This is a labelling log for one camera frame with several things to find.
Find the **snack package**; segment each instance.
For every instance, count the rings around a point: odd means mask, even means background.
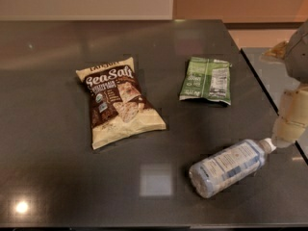
[[[231,105],[230,66],[222,60],[191,57],[179,99],[205,98]]]
[[[160,115],[141,95],[133,58],[76,73],[90,91],[93,149],[142,132],[166,129]]]
[[[260,61],[269,64],[283,64],[288,47],[287,41],[279,42],[260,56]]]

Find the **clear plastic bottle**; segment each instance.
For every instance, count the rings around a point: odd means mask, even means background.
[[[271,139],[240,141],[192,165],[192,184],[202,197],[209,198],[262,167],[275,148]]]

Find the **green snack package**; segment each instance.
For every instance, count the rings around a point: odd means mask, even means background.
[[[205,98],[231,105],[229,67],[226,61],[191,57],[180,100]]]

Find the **wall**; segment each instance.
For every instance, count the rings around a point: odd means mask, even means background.
[[[0,19],[172,19],[172,6],[173,0],[0,0]]]
[[[228,23],[303,22],[308,0],[174,0],[174,18],[222,19]]]

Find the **dark table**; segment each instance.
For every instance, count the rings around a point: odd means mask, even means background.
[[[75,70],[130,56],[167,130],[93,151]],[[230,107],[178,100],[190,56],[233,64]],[[0,71],[1,227],[308,224],[308,167],[295,146],[213,198],[193,190],[193,163],[270,137],[276,119],[221,21],[1,22]]]

